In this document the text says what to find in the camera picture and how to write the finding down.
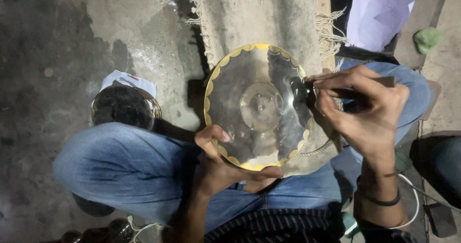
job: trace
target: white cable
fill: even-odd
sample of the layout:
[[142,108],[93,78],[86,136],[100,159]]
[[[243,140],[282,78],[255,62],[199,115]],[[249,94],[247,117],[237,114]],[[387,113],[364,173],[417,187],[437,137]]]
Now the white cable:
[[134,231],[136,231],[136,234],[135,234],[135,236],[134,236],[134,238],[133,238],[133,243],[136,243],[136,237],[137,237],[143,230],[145,230],[145,229],[147,229],[147,228],[150,228],[150,227],[152,227],[152,226],[160,225],[159,223],[154,222],[154,223],[150,223],[150,224],[146,224],[146,225],[144,225],[144,226],[141,226],[140,229],[135,229],[135,228],[133,227],[133,215],[128,216],[128,222],[130,223],[131,228],[132,228]]
[[[400,177],[401,179],[403,179],[404,181],[406,181],[406,182],[407,182],[408,184],[410,184],[411,186],[413,186],[413,184],[410,182],[410,180],[408,180],[408,178],[406,178],[405,176],[399,174],[399,177]],[[388,228],[388,229],[390,229],[390,230],[395,230],[395,229],[403,228],[403,227],[409,225],[410,223],[412,223],[412,222],[416,219],[416,216],[418,216],[418,212],[419,212],[419,199],[418,199],[418,194],[416,193],[416,190],[415,190],[414,188],[413,188],[413,193],[414,193],[414,197],[415,197],[415,199],[416,199],[416,212],[414,213],[413,218],[412,218],[409,222],[407,222],[407,223],[405,223],[405,224],[403,224],[403,225],[401,225],[401,226],[390,227],[390,228]]]

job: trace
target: jeans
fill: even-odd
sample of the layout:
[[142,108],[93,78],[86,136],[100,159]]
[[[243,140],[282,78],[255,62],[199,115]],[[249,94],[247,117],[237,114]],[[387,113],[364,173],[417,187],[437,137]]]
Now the jeans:
[[461,136],[447,139],[436,145],[429,154],[425,179],[451,205],[461,208]]
[[[352,67],[345,62],[342,69]],[[410,89],[399,119],[396,142],[426,111],[430,93],[425,78],[389,63],[367,66],[394,75]],[[167,224],[190,189],[201,150],[183,141],[121,123],[105,123],[73,136],[53,164],[56,178],[70,191],[92,201]],[[309,175],[282,181],[267,193],[231,186],[208,205],[205,233],[235,216],[257,209],[331,209],[356,190],[363,157],[350,146]]]

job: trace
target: bracelet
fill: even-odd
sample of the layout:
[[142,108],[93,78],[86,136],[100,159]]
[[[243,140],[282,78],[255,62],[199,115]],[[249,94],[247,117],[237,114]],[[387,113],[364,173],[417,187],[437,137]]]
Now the bracelet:
[[372,203],[375,203],[375,204],[378,204],[379,206],[386,206],[386,207],[390,207],[390,206],[394,206],[394,205],[397,205],[399,202],[400,202],[400,189],[397,190],[397,197],[393,200],[390,200],[390,201],[381,201],[381,200],[377,200],[375,198],[372,198],[368,195],[364,193],[362,193],[362,196],[371,201]]

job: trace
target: green cloth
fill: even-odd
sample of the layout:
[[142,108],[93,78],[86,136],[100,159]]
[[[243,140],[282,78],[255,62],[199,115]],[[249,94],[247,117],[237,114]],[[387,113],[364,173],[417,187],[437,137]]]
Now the green cloth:
[[427,54],[445,39],[445,34],[436,28],[429,27],[418,31],[413,36],[414,44],[421,54]]

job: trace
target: paper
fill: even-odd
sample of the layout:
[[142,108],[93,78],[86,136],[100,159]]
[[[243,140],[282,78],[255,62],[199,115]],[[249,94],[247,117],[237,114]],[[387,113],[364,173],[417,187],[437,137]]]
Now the paper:
[[[104,80],[102,81],[101,90],[99,91],[101,92],[105,88],[111,86],[114,81],[118,81],[119,83],[130,87],[141,88],[146,92],[150,93],[150,95],[152,95],[152,97],[154,98],[157,95],[157,86],[155,86],[153,82],[143,78],[139,78],[134,75],[123,73],[119,70],[113,71],[110,75],[107,75],[104,78]],[[93,108],[94,102],[95,101],[93,100],[93,102],[91,103],[91,108]],[[152,103],[149,101],[147,102],[149,103],[150,108],[153,109]]]
[[352,0],[346,46],[380,52],[405,25],[414,0]]

